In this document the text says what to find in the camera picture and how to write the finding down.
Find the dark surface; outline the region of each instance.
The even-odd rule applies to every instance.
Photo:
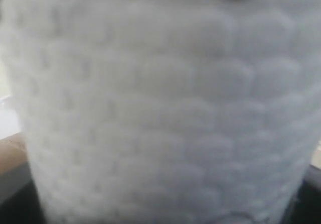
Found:
[[[297,197],[291,202],[294,205],[293,208],[289,208],[290,215],[287,215],[287,221],[282,224],[321,223],[321,191],[319,189],[321,184],[316,181],[321,181],[321,172],[315,168],[310,170],[313,175],[309,171],[307,172],[306,180]],[[15,223],[45,224],[37,191],[32,181],[29,181],[0,206],[0,224]]]

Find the white cup cozy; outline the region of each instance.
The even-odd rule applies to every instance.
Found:
[[[3,0],[48,223],[277,224],[320,136],[321,0]]]

